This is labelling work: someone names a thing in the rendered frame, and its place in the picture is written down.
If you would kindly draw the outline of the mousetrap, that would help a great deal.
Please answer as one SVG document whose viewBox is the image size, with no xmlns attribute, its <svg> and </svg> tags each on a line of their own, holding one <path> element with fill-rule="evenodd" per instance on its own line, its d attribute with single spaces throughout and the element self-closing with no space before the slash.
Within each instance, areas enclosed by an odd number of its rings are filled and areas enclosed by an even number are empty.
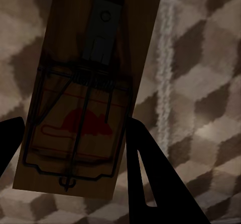
<svg viewBox="0 0 241 224">
<path fill-rule="evenodd" d="M 112 200 L 160 0 L 52 0 L 12 189 Z"/>
</svg>

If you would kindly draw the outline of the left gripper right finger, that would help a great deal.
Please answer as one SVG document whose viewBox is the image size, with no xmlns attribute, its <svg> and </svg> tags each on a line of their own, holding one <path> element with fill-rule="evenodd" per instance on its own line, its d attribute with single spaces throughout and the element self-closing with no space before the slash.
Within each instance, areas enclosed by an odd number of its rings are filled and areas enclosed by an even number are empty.
<svg viewBox="0 0 241 224">
<path fill-rule="evenodd" d="M 126 118 L 130 224 L 211 224 L 146 126 Z M 157 204 L 146 204 L 138 151 Z"/>
</svg>

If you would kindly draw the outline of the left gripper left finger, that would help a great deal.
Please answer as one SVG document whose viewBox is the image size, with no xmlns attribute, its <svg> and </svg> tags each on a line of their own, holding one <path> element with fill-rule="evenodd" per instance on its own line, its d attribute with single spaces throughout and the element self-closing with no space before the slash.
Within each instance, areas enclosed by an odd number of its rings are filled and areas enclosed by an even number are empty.
<svg viewBox="0 0 241 224">
<path fill-rule="evenodd" d="M 25 126 L 22 117 L 0 122 L 0 177 L 22 144 Z"/>
</svg>

